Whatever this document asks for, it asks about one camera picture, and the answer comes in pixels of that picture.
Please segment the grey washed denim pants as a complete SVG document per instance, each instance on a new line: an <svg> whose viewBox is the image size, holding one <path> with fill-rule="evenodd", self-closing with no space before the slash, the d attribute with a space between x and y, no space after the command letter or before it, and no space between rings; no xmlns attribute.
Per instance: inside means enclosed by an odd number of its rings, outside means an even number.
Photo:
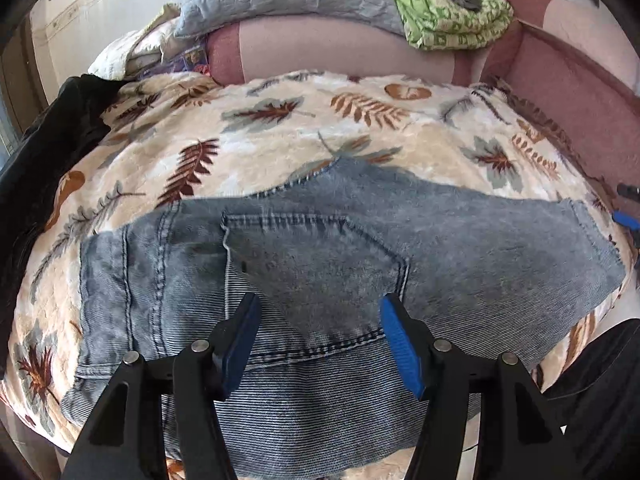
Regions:
<svg viewBox="0 0 640 480"><path fill-rule="evenodd" d="M217 406L238 474L312 479L418 440L378 304L389 292L473 356L534 367L623 284L580 200L509 200L342 158L240 198L185 200L80 248L82 339L64 416L84 422L129 350L173 356L247 292L262 324Z"/></svg>

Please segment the green patterned folded blanket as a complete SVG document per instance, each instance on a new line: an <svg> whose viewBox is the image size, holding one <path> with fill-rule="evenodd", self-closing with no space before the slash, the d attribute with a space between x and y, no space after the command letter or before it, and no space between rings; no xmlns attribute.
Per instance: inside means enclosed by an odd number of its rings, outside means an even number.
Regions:
<svg viewBox="0 0 640 480"><path fill-rule="evenodd" d="M423 51L477 50L500 39L514 18L508 0L480 0L477 10L454 0L395 0L411 47Z"/></svg>

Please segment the leaf print plush blanket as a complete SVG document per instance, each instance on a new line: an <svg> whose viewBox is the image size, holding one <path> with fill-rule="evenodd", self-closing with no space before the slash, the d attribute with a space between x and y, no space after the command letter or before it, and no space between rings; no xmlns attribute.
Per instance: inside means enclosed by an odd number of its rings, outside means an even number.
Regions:
<svg viewBox="0 0 640 480"><path fill-rule="evenodd" d="M576 200L624 266L629 236L565 142L481 84L297 72L223 87L196 73L124 84L101 115L108 133L58 182L52 214L16 297L1 405L63 450L78 436L62 400L82 338L79 247L163 205L240 196L343 159L516 200Z"/></svg>

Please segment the stained glass window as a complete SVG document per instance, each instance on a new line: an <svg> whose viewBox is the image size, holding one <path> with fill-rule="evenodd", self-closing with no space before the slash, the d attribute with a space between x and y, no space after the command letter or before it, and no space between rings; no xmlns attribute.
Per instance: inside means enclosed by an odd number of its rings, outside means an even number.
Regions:
<svg viewBox="0 0 640 480"><path fill-rule="evenodd" d="M0 96L0 168L6 166L17 147L18 134L10 118L6 102L4 102L3 96Z"/></svg>

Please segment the white crumpled cloth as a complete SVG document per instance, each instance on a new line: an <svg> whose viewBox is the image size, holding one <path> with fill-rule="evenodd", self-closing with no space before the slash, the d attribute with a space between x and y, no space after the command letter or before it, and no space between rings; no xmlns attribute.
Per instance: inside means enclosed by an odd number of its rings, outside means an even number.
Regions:
<svg viewBox="0 0 640 480"><path fill-rule="evenodd" d="M164 4L145 28L127 32L105 47L88 73L109 80L140 80L181 72L209 76L206 39L177 36L180 11L177 3Z"/></svg>

